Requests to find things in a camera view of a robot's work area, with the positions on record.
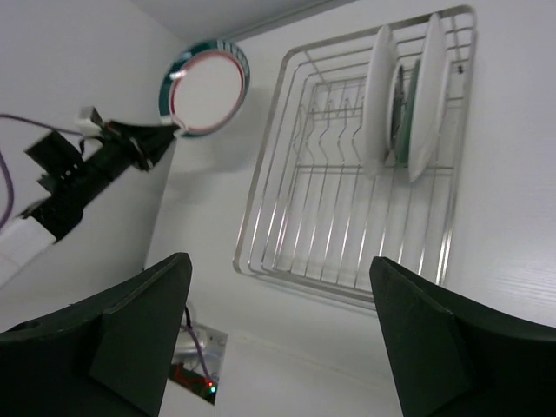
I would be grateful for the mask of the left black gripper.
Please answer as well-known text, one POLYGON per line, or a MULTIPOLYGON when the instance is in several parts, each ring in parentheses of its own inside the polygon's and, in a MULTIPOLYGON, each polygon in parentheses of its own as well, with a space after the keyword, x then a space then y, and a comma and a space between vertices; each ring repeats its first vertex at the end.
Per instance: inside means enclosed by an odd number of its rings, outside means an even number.
POLYGON ((152 170, 162 159, 179 128, 168 125, 133 125, 111 121, 95 136, 101 147, 88 159, 58 131, 25 150, 43 174, 37 181, 50 196, 24 210, 52 234, 57 242, 75 228, 84 209, 132 165, 152 170))

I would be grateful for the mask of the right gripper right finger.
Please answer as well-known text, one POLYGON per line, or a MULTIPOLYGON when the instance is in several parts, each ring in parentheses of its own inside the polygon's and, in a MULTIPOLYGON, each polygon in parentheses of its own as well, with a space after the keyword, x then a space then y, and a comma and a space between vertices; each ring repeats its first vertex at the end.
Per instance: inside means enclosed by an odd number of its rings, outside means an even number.
POLYGON ((553 416, 555 330, 372 261, 374 305, 406 416, 553 416))

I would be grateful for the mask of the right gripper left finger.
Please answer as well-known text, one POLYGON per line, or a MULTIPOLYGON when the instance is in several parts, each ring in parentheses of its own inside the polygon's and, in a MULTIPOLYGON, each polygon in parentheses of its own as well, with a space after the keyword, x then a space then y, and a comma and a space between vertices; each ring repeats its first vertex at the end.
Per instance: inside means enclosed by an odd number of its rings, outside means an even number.
POLYGON ((140 274, 1 334, 3 416, 157 416, 192 263, 140 274))

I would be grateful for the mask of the green-rimmed white plate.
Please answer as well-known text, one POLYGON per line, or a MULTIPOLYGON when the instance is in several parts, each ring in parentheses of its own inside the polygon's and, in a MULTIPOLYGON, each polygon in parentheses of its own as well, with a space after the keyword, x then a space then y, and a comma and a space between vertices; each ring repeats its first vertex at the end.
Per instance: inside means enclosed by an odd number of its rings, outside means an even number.
POLYGON ((209 39, 191 45, 169 66, 159 89, 161 122, 183 137, 211 135, 239 111, 248 93, 247 56, 234 42, 209 39))
POLYGON ((376 177, 387 158, 388 103, 397 60, 398 52, 392 30, 388 25, 383 25, 371 51, 363 103, 361 163, 369 179, 376 177))

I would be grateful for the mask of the white plate with dark rim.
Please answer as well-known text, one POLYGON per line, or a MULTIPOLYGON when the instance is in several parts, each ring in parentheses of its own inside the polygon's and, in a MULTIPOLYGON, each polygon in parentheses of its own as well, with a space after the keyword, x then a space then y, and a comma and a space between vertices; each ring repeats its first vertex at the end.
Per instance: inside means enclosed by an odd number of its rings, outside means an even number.
POLYGON ((427 167, 440 138, 446 106, 449 57, 440 15, 430 16, 414 96, 408 175, 415 182, 427 167))

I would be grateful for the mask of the blue patterned green plate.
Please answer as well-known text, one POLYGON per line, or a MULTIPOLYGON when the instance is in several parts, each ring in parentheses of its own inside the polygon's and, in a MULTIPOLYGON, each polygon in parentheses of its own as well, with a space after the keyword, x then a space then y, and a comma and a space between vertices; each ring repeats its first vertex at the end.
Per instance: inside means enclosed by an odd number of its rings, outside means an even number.
POLYGON ((411 70, 407 89, 404 88, 404 71, 401 65, 395 78, 391 121, 391 147, 394 151, 395 161, 400 166, 407 166, 409 161, 409 144, 419 73, 420 59, 417 59, 411 70))

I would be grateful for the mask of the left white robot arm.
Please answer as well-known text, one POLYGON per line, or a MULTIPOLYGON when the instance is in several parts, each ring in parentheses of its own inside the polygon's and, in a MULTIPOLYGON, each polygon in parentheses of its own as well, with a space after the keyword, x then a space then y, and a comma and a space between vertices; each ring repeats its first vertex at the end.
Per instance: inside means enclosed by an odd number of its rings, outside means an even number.
POLYGON ((101 147, 87 159, 58 129, 28 148, 26 154, 44 170, 38 182, 50 195, 26 208, 1 232, 1 284, 66 237, 85 208, 127 169, 152 170, 178 131, 175 124, 110 121, 93 136, 101 147))

